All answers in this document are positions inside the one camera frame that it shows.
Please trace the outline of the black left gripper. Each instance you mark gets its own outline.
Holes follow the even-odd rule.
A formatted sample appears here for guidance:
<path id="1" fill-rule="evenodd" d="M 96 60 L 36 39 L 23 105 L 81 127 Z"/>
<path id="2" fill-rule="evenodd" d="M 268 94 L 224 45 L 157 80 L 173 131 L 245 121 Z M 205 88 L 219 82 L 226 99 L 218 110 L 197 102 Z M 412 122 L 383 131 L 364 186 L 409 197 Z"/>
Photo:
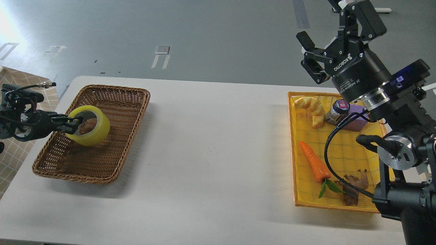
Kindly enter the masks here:
<path id="1" fill-rule="evenodd" d="M 36 110 L 31 117 L 30 128 L 22 133 L 20 141 L 27 142 L 45 138 L 50 133 L 64 132 L 65 134 L 75 134 L 84 121 L 83 116 L 69 117 L 56 112 Z"/>

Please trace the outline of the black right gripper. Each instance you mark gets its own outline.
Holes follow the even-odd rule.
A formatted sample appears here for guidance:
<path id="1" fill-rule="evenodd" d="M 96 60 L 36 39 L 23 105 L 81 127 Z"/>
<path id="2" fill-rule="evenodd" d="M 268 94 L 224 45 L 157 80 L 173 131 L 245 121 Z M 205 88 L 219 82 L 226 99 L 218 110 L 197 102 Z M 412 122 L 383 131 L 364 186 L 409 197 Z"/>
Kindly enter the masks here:
<path id="1" fill-rule="evenodd" d="M 391 79 L 391 73 L 368 45 L 386 34 L 387 28 L 369 0 L 329 3 L 339 14 L 337 36 L 329 44 L 329 54 L 335 57 L 315 47 L 307 32 L 302 31 L 296 34 L 303 48 L 301 65 L 318 85 L 332 76 L 333 85 L 343 99 L 354 102 Z"/>

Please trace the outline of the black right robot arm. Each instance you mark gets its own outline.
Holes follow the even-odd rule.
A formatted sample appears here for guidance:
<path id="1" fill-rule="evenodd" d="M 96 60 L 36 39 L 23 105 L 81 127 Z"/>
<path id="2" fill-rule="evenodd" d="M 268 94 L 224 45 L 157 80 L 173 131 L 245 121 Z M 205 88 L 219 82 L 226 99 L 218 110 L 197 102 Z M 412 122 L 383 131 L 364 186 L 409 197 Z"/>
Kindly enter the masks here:
<path id="1" fill-rule="evenodd" d="M 391 127 L 384 137 L 358 135 L 356 142 L 378 154 L 380 182 L 373 194 L 347 183 L 370 197 L 381 216 L 400 221 L 408 245 L 435 244 L 435 120 L 421 107 L 422 89 L 430 75 L 419 59 L 391 74 L 369 48 L 369 41 L 386 33 L 386 26 L 369 0 L 330 0 L 340 15 L 337 36 L 324 49 L 316 48 L 303 31 L 296 38 L 304 48 L 301 65 L 321 84 L 332 78 L 347 102 L 360 100 L 365 110 L 352 113 L 329 135 L 366 114 L 370 122 L 384 119 Z"/>

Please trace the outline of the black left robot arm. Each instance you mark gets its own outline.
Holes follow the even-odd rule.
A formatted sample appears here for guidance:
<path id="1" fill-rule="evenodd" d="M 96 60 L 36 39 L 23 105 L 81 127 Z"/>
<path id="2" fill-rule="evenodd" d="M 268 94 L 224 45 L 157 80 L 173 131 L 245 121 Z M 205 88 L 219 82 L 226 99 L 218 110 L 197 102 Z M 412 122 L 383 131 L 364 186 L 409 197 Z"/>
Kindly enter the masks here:
<path id="1" fill-rule="evenodd" d="M 28 142 L 45 138 L 52 132 L 74 134 L 85 121 L 84 116 L 65 115 L 37 109 L 43 94 L 33 88 L 50 88 L 55 82 L 42 82 L 24 87 L 3 84 L 1 87 L 1 139 L 15 138 Z"/>

